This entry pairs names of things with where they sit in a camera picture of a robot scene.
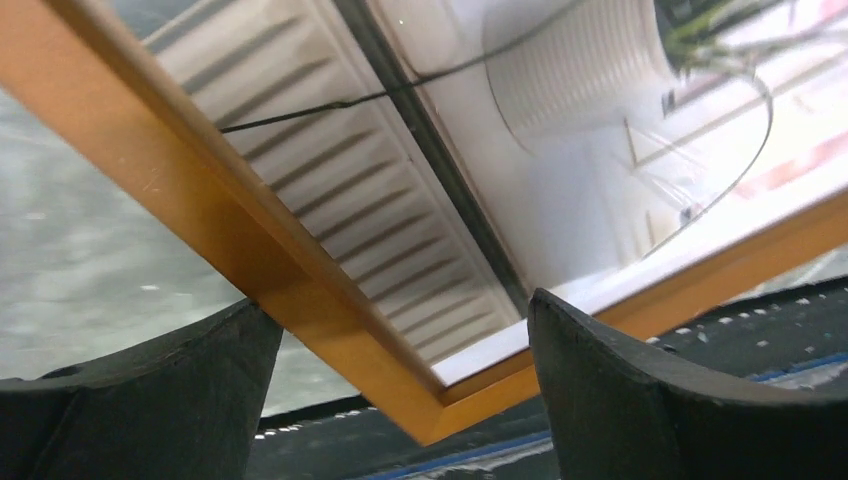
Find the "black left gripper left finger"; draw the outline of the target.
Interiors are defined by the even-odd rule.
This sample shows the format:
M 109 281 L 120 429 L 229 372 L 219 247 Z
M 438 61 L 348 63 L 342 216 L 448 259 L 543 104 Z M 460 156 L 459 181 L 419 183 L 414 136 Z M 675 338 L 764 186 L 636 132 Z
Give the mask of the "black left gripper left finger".
M 5 479 L 240 479 L 282 327 L 242 301 L 34 380 L 1 383 Z

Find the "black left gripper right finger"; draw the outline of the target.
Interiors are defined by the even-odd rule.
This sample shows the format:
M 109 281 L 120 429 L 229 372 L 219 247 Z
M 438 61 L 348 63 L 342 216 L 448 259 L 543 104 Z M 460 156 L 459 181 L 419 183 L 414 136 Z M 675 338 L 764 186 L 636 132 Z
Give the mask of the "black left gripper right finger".
M 711 370 L 539 289 L 529 344 L 565 479 L 843 479 L 847 400 Z

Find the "glossy room photo print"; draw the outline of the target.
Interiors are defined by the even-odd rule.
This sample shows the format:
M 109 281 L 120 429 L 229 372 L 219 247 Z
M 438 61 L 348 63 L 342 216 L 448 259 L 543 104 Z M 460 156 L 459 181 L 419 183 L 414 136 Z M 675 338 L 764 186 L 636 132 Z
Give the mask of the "glossy room photo print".
M 843 1 L 122 1 L 445 385 L 847 181 Z

